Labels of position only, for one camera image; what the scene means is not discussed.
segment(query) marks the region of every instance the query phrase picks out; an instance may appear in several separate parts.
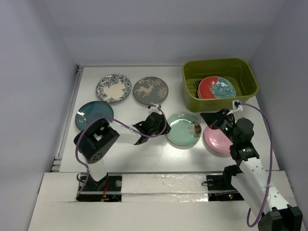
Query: red and blue plate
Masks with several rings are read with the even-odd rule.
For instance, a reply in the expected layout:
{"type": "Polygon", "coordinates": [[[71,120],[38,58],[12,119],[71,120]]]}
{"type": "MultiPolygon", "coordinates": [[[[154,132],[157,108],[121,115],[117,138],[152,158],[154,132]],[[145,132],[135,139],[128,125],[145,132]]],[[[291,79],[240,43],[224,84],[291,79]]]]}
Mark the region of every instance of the red and blue plate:
{"type": "Polygon", "coordinates": [[[198,89],[201,99],[235,97],[234,86],[225,78],[219,76],[207,77],[201,81],[198,89]]]}

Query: white table surface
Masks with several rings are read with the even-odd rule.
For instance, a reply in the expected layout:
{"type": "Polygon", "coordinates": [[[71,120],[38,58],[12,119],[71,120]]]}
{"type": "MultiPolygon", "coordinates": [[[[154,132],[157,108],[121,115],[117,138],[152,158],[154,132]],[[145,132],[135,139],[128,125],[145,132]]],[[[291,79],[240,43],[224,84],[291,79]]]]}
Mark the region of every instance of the white table surface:
{"type": "MultiPolygon", "coordinates": [[[[169,95],[162,103],[162,110],[166,116],[169,117],[178,112],[189,113],[194,115],[201,123],[202,129],[205,129],[206,124],[200,117],[200,113],[190,112],[184,104],[181,89],[181,66],[85,67],[73,106],[73,117],[68,121],[69,131],[64,140],[60,172],[85,171],[85,168],[75,160],[73,139],[79,133],[75,126],[75,114],[84,104],[99,100],[95,92],[96,85],[100,79],[109,74],[127,76],[132,86],[139,79],[147,76],[163,79],[169,87],[169,95]]],[[[249,99],[247,103],[258,107],[255,97],[249,99]]],[[[111,106],[115,118],[129,125],[140,122],[148,116],[147,108],[135,100],[132,92],[127,99],[111,104],[111,106]]],[[[246,117],[254,123],[255,135],[252,142],[260,155],[264,168],[268,169],[270,141],[262,116],[254,109],[244,107],[244,111],[236,113],[235,117],[246,117]]],[[[166,136],[149,139],[147,143],[136,146],[115,143],[104,157],[104,162],[106,170],[110,173],[216,172],[223,171],[224,167],[235,163],[230,157],[223,158],[212,151],[205,144],[204,139],[200,139],[195,146],[189,149],[181,149],[171,144],[166,136]]],[[[275,155],[273,169],[279,170],[275,155]]]]}
{"type": "MultiPolygon", "coordinates": [[[[45,173],[29,231],[257,231],[257,227],[246,225],[245,201],[178,202],[169,197],[180,192],[207,193],[206,187],[200,186],[204,177],[124,175],[126,202],[86,203],[75,201],[76,173],[45,173]]],[[[272,183],[291,206],[296,206],[285,172],[273,171],[272,183]]]]}

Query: plate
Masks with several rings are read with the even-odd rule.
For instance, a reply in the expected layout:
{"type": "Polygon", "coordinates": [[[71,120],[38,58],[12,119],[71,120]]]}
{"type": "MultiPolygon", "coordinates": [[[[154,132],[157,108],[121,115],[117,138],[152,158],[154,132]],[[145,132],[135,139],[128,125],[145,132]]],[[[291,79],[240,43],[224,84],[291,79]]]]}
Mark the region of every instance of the plate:
{"type": "Polygon", "coordinates": [[[168,139],[178,146],[191,146],[198,142],[201,136],[201,125],[198,120],[186,113],[176,113],[169,117],[171,131],[168,139]]]}
{"type": "Polygon", "coordinates": [[[112,110],[111,106],[105,102],[93,101],[83,105],[78,110],[75,116],[75,124],[77,128],[82,131],[87,127],[87,125],[102,116],[109,116],[113,118],[114,111],[112,110]]]}
{"type": "Polygon", "coordinates": [[[204,138],[208,146],[214,151],[223,154],[224,156],[230,156],[230,146],[232,142],[222,133],[221,130],[210,129],[206,127],[204,130],[204,138]]]}
{"type": "Polygon", "coordinates": [[[199,93],[199,89],[198,89],[198,91],[197,91],[197,95],[198,95],[198,98],[199,98],[199,99],[202,99],[201,96],[200,96],[200,93],[199,93]]]}
{"type": "Polygon", "coordinates": [[[201,99],[235,97],[234,86],[225,78],[211,76],[203,79],[199,84],[199,95],[201,99]]]}
{"type": "Polygon", "coordinates": [[[124,100],[130,91],[130,80],[123,75],[106,76],[96,86],[98,98],[107,103],[117,103],[124,100]]]}
{"type": "Polygon", "coordinates": [[[157,77],[145,77],[134,86],[134,96],[142,104],[161,103],[168,96],[167,84],[157,77]]]}

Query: plate rim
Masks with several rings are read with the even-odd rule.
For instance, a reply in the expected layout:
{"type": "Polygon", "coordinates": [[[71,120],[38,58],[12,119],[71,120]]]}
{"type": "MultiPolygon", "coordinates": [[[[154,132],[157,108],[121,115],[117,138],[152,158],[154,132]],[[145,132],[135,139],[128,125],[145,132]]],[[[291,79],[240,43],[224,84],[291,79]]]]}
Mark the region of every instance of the plate rim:
{"type": "Polygon", "coordinates": [[[90,104],[90,103],[94,103],[94,102],[104,103],[104,104],[108,105],[108,106],[111,108],[111,111],[112,111],[112,114],[113,114],[112,119],[115,117],[115,112],[114,112],[113,108],[112,108],[107,102],[105,102],[105,101],[99,101],[99,100],[94,100],[94,101],[88,102],[88,103],[82,105],[82,106],[78,109],[78,111],[76,112],[76,114],[75,114],[75,125],[76,125],[76,127],[77,127],[77,129],[78,129],[79,131],[83,131],[83,129],[81,130],[81,129],[79,128],[79,126],[77,125],[77,123],[76,123],[76,117],[77,117],[77,115],[78,115],[77,113],[80,111],[80,109],[81,109],[82,107],[84,107],[84,106],[86,106],[86,105],[88,105],[88,104],[90,104]]]}

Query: white wall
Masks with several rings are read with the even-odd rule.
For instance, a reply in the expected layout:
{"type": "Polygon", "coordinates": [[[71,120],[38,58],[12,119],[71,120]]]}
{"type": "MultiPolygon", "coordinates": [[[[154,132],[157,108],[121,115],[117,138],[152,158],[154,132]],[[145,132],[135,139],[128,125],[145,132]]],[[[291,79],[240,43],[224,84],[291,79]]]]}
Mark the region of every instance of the white wall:
{"type": "Polygon", "coordinates": [[[39,0],[1,1],[0,34],[0,230],[25,231],[76,66],[39,0]]]}
{"type": "Polygon", "coordinates": [[[45,0],[78,64],[250,60],[284,0],[45,0]]]}
{"type": "Polygon", "coordinates": [[[259,102],[273,129],[276,158],[286,170],[308,225],[308,0],[287,0],[255,53],[259,102]]]}

